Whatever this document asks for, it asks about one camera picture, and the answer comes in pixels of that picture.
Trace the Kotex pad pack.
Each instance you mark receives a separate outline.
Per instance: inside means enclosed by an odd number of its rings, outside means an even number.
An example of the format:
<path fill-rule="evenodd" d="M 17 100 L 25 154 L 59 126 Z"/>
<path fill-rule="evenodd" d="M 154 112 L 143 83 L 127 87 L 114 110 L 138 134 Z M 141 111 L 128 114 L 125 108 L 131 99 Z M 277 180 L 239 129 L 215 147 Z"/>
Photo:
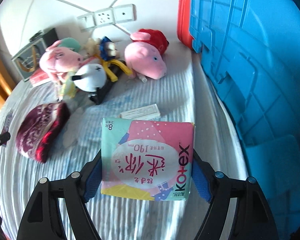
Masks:
<path fill-rule="evenodd" d="M 187 200 L 194 124 L 104 118 L 101 193 L 153 201 Z"/>

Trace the maroon knit hat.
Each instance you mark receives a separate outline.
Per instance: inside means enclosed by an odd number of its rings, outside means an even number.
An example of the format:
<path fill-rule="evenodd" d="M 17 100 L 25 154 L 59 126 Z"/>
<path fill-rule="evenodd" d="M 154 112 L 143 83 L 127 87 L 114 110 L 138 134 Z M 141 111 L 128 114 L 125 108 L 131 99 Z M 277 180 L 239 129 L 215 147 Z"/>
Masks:
<path fill-rule="evenodd" d="M 69 118 L 70 111 L 64 102 L 45 103 L 32 109 L 17 132 L 18 153 L 45 163 L 52 143 Z"/>

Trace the pink tissue pack by bag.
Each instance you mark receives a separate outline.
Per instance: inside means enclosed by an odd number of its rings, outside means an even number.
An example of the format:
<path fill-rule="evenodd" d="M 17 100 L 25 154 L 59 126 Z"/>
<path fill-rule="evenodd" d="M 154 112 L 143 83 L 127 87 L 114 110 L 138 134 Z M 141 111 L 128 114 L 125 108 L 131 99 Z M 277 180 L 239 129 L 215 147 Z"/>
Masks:
<path fill-rule="evenodd" d="M 38 87 L 50 81 L 51 79 L 49 78 L 47 73 L 44 72 L 41 68 L 35 70 L 34 73 L 30 76 L 30 83 L 32 87 Z"/>

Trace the black gift bag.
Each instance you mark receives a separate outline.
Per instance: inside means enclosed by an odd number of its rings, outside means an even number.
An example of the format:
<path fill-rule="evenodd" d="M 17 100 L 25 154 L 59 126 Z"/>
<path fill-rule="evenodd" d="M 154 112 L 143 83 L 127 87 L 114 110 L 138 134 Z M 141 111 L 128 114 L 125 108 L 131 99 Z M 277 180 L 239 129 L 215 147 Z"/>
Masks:
<path fill-rule="evenodd" d="M 39 68 L 39 60 L 45 53 L 46 48 L 58 39 L 55 28 L 40 30 L 29 39 L 26 46 L 12 57 L 12 63 L 23 81 L 29 80 L 31 75 Z"/>

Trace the small white medicine box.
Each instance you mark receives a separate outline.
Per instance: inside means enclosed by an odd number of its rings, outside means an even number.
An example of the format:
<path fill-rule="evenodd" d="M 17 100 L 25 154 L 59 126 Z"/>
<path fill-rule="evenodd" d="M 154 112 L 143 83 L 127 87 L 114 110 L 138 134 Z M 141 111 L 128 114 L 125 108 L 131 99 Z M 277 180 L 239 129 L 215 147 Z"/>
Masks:
<path fill-rule="evenodd" d="M 131 120 L 154 120 L 161 117 L 157 104 L 143 106 L 119 114 L 120 118 Z"/>

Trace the pink pig plush teal dress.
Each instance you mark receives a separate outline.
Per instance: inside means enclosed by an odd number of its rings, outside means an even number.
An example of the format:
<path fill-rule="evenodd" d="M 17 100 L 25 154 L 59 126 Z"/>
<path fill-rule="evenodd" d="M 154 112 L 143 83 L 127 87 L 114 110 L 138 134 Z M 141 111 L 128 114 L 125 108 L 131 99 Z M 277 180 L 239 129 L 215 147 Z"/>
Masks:
<path fill-rule="evenodd" d="M 59 47 L 61 40 L 47 47 L 39 60 L 40 68 L 54 83 L 65 83 L 68 72 L 83 66 L 83 56 L 68 47 Z"/>

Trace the white black round plush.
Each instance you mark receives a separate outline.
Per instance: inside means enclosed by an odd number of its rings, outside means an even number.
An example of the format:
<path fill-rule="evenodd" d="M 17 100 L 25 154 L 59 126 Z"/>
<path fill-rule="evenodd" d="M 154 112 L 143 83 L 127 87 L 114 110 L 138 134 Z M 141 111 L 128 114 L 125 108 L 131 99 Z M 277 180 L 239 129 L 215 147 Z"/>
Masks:
<path fill-rule="evenodd" d="M 100 64 L 92 63 L 82 66 L 71 79 L 80 90 L 96 92 L 106 84 L 107 75 Z"/>

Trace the blue yellow small doll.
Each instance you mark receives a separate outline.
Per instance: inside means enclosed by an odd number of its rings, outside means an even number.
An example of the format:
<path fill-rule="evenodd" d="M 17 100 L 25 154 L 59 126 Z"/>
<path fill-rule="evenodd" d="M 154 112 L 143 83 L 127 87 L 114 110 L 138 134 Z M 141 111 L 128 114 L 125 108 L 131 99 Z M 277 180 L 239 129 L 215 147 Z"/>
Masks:
<path fill-rule="evenodd" d="M 119 67 L 127 76 L 133 74 L 125 63 L 118 60 L 119 52 L 116 49 L 115 43 L 108 37 L 104 36 L 102 39 L 88 38 L 86 44 L 83 45 L 83 49 L 87 52 L 89 57 L 96 57 L 102 64 L 106 75 L 110 78 L 111 82 L 116 82 L 119 78 L 112 70 L 110 65 L 113 64 Z"/>

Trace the pig plush red dress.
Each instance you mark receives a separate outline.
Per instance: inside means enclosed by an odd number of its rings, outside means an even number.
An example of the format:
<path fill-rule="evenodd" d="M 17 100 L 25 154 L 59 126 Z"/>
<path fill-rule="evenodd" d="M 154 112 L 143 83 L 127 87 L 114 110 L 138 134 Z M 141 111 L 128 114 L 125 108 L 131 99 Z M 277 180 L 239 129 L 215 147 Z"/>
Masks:
<path fill-rule="evenodd" d="M 159 80 L 167 74 L 162 55 L 168 48 L 166 36 L 159 30 L 139 29 L 130 35 L 131 43 L 125 48 L 126 66 L 132 70 L 132 78 L 143 83 L 147 79 Z"/>

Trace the blue plastic crate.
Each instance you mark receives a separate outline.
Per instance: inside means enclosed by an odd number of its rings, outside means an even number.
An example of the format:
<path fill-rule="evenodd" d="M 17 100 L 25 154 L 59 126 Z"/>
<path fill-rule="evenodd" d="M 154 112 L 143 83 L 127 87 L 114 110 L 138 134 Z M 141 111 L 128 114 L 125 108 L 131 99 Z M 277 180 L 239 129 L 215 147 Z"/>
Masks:
<path fill-rule="evenodd" d="M 289 239 L 300 228 L 300 0 L 191 0 L 190 33 Z"/>

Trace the red plastic case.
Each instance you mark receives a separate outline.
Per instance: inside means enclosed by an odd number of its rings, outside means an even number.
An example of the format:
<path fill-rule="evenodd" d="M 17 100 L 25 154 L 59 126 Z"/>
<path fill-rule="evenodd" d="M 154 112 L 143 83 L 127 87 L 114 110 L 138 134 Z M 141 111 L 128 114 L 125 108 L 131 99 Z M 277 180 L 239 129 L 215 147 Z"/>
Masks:
<path fill-rule="evenodd" d="M 190 34 L 190 7 L 191 0 L 179 0 L 177 37 L 182 44 L 192 50 L 193 37 Z"/>

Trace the white wall socket panel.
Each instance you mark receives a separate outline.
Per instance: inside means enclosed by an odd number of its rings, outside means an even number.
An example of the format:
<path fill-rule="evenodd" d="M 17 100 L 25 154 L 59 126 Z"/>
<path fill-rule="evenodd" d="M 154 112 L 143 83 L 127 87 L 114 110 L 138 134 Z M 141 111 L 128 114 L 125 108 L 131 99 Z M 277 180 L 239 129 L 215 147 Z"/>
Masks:
<path fill-rule="evenodd" d="M 81 31 L 94 30 L 96 28 L 136 20 L 136 6 L 134 4 L 108 7 L 85 15 L 78 16 L 77 21 Z"/>

